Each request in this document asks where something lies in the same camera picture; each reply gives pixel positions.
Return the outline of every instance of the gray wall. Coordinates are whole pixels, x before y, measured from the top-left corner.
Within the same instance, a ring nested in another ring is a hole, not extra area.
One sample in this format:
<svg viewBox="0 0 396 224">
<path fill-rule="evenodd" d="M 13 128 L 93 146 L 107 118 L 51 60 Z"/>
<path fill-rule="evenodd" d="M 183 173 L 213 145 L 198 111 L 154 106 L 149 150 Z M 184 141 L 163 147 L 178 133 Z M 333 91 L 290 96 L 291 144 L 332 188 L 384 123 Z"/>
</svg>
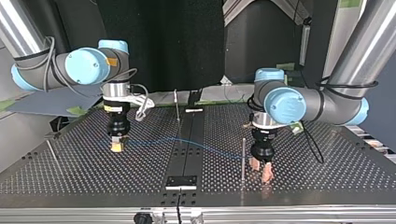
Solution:
<svg viewBox="0 0 396 224">
<path fill-rule="evenodd" d="M 366 98 L 370 103 L 369 117 L 361 127 L 374 138 L 396 150 L 396 53 L 377 79 L 379 85 Z"/>
<path fill-rule="evenodd" d="M 13 59 L 0 42 L 0 101 L 18 97 L 22 91 L 10 74 Z M 53 117 L 0 112 L 0 172 L 21 156 L 39 146 L 50 132 Z"/>
</svg>

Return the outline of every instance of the orange object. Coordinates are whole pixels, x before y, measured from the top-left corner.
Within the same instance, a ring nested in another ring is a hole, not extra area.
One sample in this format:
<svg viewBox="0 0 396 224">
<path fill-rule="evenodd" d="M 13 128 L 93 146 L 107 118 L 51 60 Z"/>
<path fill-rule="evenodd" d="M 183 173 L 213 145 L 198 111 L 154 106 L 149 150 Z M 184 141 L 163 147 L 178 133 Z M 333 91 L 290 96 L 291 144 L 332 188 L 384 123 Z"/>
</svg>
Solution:
<svg viewBox="0 0 396 224">
<path fill-rule="evenodd" d="M 267 162 L 264 166 L 264 171 L 262 172 L 262 183 L 268 184 L 272 179 L 274 179 L 274 173 L 272 172 L 272 163 Z"/>
<path fill-rule="evenodd" d="M 253 170 L 260 170 L 260 161 L 256 160 L 254 157 L 250 158 L 250 166 Z"/>
</svg>

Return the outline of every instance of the green tape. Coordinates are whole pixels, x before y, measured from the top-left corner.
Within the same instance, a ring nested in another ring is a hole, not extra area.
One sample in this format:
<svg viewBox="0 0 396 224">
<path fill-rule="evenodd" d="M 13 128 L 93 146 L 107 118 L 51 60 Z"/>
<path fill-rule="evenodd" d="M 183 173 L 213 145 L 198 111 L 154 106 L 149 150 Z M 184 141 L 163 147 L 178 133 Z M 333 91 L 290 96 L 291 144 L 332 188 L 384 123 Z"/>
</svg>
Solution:
<svg viewBox="0 0 396 224">
<path fill-rule="evenodd" d="M 359 7 L 360 5 L 361 0 L 341 0 L 340 2 L 340 7 Z"/>
<path fill-rule="evenodd" d="M 75 106 L 75 107 L 70 107 L 67 109 L 67 112 L 69 112 L 72 115 L 77 115 L 77 116 L 83 116 L 85 115 L 88 111 L 82 109 L 79 106 Z"/>
<path fill-rule="evenodd" d="M 5 111 L 9 106 L 15 104 L 14 100 L 0 101 L 0 112 Z"/>
</svg>

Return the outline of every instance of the small object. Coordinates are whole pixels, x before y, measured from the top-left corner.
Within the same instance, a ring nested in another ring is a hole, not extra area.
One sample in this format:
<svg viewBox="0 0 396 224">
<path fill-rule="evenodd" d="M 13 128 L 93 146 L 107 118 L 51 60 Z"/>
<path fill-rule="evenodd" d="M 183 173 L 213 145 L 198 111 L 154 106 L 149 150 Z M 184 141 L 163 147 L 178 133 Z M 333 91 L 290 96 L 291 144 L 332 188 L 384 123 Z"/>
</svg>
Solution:
<svg viewBox="0 0 396 224">
<path fill-rule="evenodd" d="M 294 135 L 304 131 L 303 124 L 301 122 L 292 123 L 290 127 Z"/>
<path fill-rule="evenodd" d="M 122 152 L 124 150 L 125 137 L 111 137 L 111 151 Z"/>
<path fill-rule="evenodd" d="M 260 171 L 260 161 L 254 157 L 250 158 L 250 166 L 254 171 Z"/>
<path fill-rule="evenodd" d="M 177 121 L 180 121 L 180 114 L 178 113 L 177 90 L 175 90 L 174 94 L 175 94 L 175 104 L 176 104 L 176 112 L 177 112 Z"/>
<path fill-rule="evenodd" d="M 262 183 L 268 184 L 274 179 L 274 173 L 272 172 L 272 163 L 267 162 L 264 165 L 264 171 L 262 172 Z"/>
<path fill-rule="evenodd" d="M 197 190 L 197 176 L 169 176 L 166 190 Z"/>
</svg>

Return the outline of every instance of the metal pin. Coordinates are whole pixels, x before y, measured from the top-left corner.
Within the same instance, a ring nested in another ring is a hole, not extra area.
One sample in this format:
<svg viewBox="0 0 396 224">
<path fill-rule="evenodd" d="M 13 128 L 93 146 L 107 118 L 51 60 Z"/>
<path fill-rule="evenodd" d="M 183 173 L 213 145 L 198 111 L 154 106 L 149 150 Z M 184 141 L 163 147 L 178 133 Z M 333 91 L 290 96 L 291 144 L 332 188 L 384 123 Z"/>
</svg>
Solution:
<svg viewBox="0 0 396 224">
<path fill-rule="evenodd" d="M 180 114 L 179 114 L 179 112 L 178 112 L 177 90 L 175 90 L 174 94 L 175 94 L 175 104 L 176 104 L 176 112 L 177 112 L 177 121 L 180 121 Z"/>
<path fill-rule="evenodd" d="M 247 149 L 247 139 L 242 139 L 242 183 L 245 183 L 245 163 L 246 163 L 246 149 Z"/>
<path fill-rule="evenodd" d="M 61 169 L 61 164 L 59 164 L 58 158 L 56 157 L 55 151 L 53 150 L 52 143 L 50 142 L 49 139 L 47 139 L 47 145 L 49 146 L 50 154 L 52 155 L 53 159 L 55 159 L 56 164 L 58 165 L 59 171 L 63 175 L 62 169 Z"/>
</svg>

